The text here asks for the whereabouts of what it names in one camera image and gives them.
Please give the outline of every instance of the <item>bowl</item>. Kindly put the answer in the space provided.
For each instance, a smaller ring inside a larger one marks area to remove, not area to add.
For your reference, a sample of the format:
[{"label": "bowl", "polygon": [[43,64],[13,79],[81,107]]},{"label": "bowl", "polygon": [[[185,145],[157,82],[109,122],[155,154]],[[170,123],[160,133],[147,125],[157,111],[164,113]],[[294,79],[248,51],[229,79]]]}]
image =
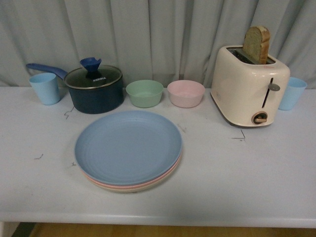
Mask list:
[{"label": "bowl", "polygon": [[177,80],[167,87],[172,104],[181,108],[197,106],[205,93],[205,87],[192,80]]},{"label": "bowl", "polygon": [[132,105],[149,108],[159,104],[163,85],[155,80],[138,80],[126,87]]}]

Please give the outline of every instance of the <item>blue plate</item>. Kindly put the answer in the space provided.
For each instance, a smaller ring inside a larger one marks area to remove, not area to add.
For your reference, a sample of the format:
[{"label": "blue plate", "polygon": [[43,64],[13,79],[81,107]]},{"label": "blue plate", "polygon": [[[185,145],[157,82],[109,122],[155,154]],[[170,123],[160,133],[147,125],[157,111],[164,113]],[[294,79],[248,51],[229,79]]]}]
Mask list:
[{"label": "blue plate", "polygon": [[181,150],[181,134],[170,120],[151,112],[126,111],[89,125],[76,142],[75,157],[92,179],[130,186],[161,176]]}]

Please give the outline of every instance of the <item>pot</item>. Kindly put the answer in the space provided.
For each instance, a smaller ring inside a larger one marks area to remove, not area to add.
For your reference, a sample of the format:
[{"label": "pot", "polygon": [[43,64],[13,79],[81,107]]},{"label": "pot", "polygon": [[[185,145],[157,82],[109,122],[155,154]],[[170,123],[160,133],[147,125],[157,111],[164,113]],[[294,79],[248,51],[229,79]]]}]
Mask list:
[{"label": "pot", "polygon": [[85,58],[83,68],[69,73],[42,64],[30,63],[26,67],[59,76],[69,89],[74,107],[86,114],[111,111],[124,101],[122,72],[113,66],[100,65],[101,59]]}]

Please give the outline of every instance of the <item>pot lid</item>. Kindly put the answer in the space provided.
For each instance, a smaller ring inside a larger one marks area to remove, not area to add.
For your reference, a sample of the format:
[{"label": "pot lid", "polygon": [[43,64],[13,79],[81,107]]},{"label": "pot lid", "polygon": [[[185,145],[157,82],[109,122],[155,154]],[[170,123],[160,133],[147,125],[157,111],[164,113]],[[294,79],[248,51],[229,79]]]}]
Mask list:
[{"label": "pot lid", "polygon": [[75,89],[97,89],[113,84],[122,77],[120,69],[100,65],[101,59],[85,58],[80,61],[84,68],[69,72],[65,84]]}]

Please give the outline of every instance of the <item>bread slice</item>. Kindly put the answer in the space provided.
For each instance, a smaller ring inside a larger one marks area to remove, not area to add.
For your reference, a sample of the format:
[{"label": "bread slice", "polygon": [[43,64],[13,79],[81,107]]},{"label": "bread slice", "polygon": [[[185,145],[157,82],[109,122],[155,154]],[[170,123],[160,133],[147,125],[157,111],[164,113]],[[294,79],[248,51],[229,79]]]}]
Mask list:
[{"label": "bread slice", "polygon": [[270,32],[264,26],[249,28],[242,50],[258,64],[266,64],[269,51]]}]

